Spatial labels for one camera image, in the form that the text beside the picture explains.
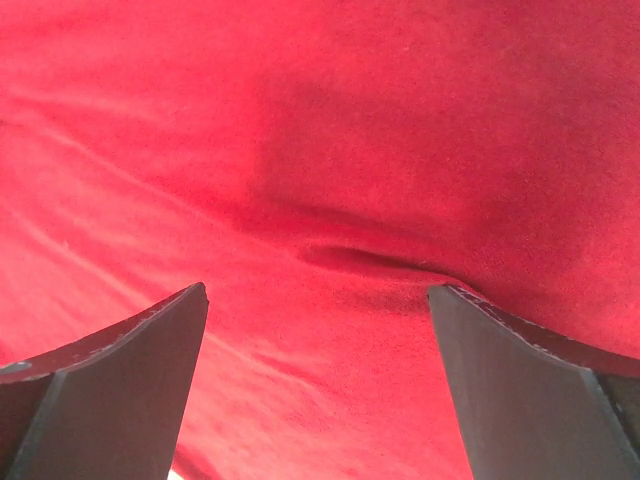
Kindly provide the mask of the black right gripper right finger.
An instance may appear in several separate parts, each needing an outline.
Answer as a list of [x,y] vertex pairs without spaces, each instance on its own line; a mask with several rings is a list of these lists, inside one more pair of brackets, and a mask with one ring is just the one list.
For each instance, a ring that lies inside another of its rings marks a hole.
[[638,478],[638,360],[460,287],[428,303],[474,478]]

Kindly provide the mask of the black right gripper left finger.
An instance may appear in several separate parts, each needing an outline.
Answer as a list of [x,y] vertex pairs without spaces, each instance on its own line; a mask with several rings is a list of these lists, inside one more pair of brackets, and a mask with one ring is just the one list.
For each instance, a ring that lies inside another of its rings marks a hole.
[[167,478],[207,311],[205,287],[196,283],[3,366],[2,478]]

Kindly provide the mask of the red t-shirt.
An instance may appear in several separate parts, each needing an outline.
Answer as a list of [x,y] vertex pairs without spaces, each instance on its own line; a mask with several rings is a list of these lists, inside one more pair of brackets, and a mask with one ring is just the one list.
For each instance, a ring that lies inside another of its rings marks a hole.
[[201,282],[186,479],[467,479],[427,289],[639,353],[635,1],[5,1],[1,360]]

